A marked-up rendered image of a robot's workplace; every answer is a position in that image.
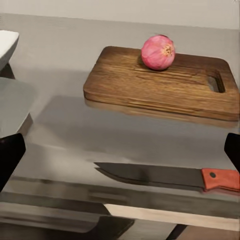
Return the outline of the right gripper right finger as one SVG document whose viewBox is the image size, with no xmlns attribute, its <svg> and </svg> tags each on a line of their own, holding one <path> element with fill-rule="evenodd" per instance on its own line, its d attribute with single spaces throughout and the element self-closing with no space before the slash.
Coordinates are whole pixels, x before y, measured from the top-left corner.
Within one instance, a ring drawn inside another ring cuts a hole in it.
<svg viewBox="0 0 240 240">
<path fill-rule="evenodd" d="M 228 133 L 226 137 L 224 151 L 240 173 L 240 135 Z"/>
</svg>

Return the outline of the vidalia onion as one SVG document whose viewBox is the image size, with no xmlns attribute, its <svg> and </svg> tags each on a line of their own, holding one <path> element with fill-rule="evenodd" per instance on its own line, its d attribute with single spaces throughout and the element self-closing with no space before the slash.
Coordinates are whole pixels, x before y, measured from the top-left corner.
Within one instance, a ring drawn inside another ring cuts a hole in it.
<svg viewBox="0 0 240 240">
<path fill-rule="evenodd" d="M 149 38 L 141 49 L 141 59 L 150 69 L 163 70 L 175 59 L 175 45 L 167 36 L 158 34 Z"/>
</svg>

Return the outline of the parer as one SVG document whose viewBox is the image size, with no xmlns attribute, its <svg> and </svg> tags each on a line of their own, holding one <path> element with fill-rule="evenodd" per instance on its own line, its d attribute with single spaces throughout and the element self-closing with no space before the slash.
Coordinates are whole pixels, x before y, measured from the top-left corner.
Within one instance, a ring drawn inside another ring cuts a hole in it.
<svg viewBox="0 0 240 240">
<path fill-rule="evenodd" d="M 126 179 L 203 187 L 204 191 L 224 188 L 240 192 L 238 170 L 185 168 L 131 163 L 95 162 L 105 171 Z"/>
</svg>

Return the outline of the bowl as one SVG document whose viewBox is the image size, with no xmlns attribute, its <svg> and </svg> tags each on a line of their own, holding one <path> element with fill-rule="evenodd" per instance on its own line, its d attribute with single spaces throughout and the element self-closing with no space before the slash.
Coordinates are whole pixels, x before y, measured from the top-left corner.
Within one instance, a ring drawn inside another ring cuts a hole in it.
<svg viewBox="0 0 240 240">
<path fill-rule="evenodd" d="M 19 33 L 0 30 L 0 71 L 4 69 L 13 56 L 19 42 Z"/>
</svg>

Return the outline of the cutting board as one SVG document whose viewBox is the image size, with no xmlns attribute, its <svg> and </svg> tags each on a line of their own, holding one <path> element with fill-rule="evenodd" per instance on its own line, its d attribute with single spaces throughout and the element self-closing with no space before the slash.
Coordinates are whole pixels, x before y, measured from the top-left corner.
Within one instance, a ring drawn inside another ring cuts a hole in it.
<svg viewBox="0 0 240 240">
<path fill-rule="evenodd" d="M 216 78 L 220 92 L 210 89 Z M 240 91 L 223 58 L 176 53 L 163 70 L 147 67 L 141 49 L 107 46 L 83 86 L 87 100 L 240 121 Z"/>
</svg>

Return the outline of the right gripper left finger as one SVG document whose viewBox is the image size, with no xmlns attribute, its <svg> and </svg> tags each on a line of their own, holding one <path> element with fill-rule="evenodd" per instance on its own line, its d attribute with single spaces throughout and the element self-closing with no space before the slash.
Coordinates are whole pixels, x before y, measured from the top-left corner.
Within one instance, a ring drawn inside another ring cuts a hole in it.
<svg viewBox="0 0 240 240">
<path fill-rule="evenodd" d="M 0 193 L 25 152 L 21 133 L 0 138 Z"/>
</svg>

